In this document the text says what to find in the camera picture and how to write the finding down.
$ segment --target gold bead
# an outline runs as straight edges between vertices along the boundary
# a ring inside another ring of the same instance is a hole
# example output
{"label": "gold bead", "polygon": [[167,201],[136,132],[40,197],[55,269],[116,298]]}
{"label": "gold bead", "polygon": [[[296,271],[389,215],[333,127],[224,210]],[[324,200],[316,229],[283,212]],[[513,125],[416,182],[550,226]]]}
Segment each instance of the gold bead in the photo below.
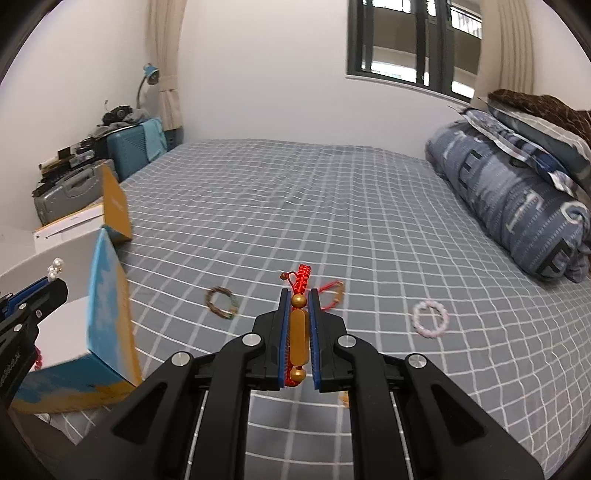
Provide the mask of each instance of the gold bead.
{"label": "gold bead", "polygon": [[291,298],[291,306],[296,309],[302,309],[308,304],[306,297],[300,294],[296,294]]}
{"label": "gold bead", "polygon": [[302,382],[306,378],[306,370],[302,367],[294,367],[291,369],[290,378],[294,382]]}

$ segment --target blue towel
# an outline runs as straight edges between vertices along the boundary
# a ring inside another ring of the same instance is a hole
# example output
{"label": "blue towel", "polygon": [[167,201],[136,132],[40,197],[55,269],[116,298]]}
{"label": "blue towel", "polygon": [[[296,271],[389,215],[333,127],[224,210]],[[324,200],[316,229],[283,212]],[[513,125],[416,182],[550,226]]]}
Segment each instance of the blue towel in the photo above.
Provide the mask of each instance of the blue towel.
{"label": "blue towel", "polygon": [[152,162],[164,155],[167,151],[166,137],[164,136],[164,132],[162,132],[162,122],[160,118],[151,118],[141,125],[144,128],[148,161]]}

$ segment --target suitcase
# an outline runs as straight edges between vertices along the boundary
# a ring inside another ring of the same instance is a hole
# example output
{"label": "suitcase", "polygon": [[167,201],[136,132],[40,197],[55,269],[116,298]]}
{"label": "suitcase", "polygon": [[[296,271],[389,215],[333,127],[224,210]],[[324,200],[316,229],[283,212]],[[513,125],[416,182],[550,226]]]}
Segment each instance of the suitcase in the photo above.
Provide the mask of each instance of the suitcase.
{"label": "suitcase", "polygon": [[106,137],[108,158],[115,163],[119,181],[124,181],[148,164],[146,140],[141,125],[117,130]]}
{"label": "suitcase", "polygon": [[99,160],[71,172],[58,180],[52,189],[34,198],[41,224],[47,225],[77,212],[100,198],[103,195],[100,172],[103,163],[106,163],[117,177],[113,160]]}

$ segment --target curtain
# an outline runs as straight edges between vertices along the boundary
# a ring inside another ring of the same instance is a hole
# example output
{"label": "curtain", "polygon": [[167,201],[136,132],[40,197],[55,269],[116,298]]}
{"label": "curtain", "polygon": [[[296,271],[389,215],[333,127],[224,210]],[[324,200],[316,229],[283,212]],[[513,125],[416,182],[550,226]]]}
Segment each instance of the curtain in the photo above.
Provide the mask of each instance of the curtain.
{"label": "curtain", "polygon": [[160,69],[158,112],[162,128],[175,130],[183,125],[178,98],[178,42],[187,0],[150,0],[148,37],[152,64]]}
{"label": "curtain", "polygon": [[533,93],[534,54],[526,0],[482,0],[482,43],[472,106],[506,88]]}

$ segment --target gray checkered bedsheet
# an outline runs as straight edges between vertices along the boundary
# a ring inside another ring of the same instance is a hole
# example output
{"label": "gray checkered bedsheet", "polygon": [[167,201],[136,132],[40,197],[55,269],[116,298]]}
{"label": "gray checkered bedsheet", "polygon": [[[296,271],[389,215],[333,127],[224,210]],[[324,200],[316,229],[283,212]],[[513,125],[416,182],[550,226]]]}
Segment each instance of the gray checkered bedsheet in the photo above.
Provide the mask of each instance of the gray checkered bedsheet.
{"label": "gray checkered bedsheet", "polygon": [[[334,312],[350,333],[391,355],[426,354],[547,476],[589,427],[591,283],[528,278],[428,162],[369,147],[205,141],[176,148],[124,188],[134,240],[119,254],[144,375],[176,351],[215,352],[249,332],[277,308],[280,272],[305,262],[312,287],[345,280]],[[204,306],[214,286],[240,300],[233,320]],[[440,339],[410,325],[424,299],[450,313]],[[52,422],[78,441],[105,413]],[[253,393],[246,477],[351,479],[349,415],[337,394],[316,393],[311,379]]]}

